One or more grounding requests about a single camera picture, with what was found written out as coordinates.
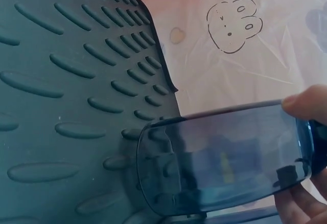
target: fingertip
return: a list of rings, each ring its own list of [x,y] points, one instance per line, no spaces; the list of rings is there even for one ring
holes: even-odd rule
[[[309,217],[295,203],[289,190],[274,195],[275,205],[283,223],[306,223]]]
[[[327,212],[323,212],[314,218],[312,218],[310,221],[308,221],[306,224],[325,224],[327,223]]]
[[[291,95],[291,96],[285,98],[282,101],[283,108],[288,109],[289,107],[291,107],[295,103],[297,97],[298,97],[298,94],[294,94],[294,95]]]
[[[314,216],[327,211],[327,205],[319,202],[308,191],[306,191],[301,184],[298,184],[289,190],[295,203],[303,210],[307,216],[313,218]]]

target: dark gray rubber mat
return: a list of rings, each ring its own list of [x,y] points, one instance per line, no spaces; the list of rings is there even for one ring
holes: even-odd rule
[[[156,223],[143,126],[178,108],[140,0],[0,0],[0,223]]]

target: doodle drawing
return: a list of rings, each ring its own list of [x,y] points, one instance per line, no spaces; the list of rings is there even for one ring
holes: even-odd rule
[[[238,52],[261,32],[263,21],[255,16],[253,0],[222,1],[213,5],[206,16],[208,32],[215,46],[226,54]]]

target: blue tinted plastic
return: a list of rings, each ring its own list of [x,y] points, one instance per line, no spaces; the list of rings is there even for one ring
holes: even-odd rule
[[[311,175],[308,121],[279,102],[161,121],[145,128],[137,149],[140,186],[163,216],[249,203]]]
[[[256,221],[258,223],[264,223],[264,224],[282,224],[281,220],[279,218],[271,218],[273,216],[278,217],[278,212],[275,206],[266,207],[266,208],[258,208],[255,210],[248,210],[248,211],[242,211],[238,213],[233,214],[226,214],[226,215],[220,215],[215,216],[211,218],[207,218],[205,220],[205,224],[239,224],[239,223],[251,223],[254,224]]]

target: black ink drawing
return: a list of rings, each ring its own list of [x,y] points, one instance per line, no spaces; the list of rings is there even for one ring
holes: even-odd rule
[[[261,32],[263,21],[256,17],[253,0],[222,1],[213,5],[206,16],[208,32],[215,46],[226,54],[234,54]]]
[[[327,53],[327,2],[322,10],[311,10],[306,16],[306,23],[310,31],[317,35],[320,49]]]

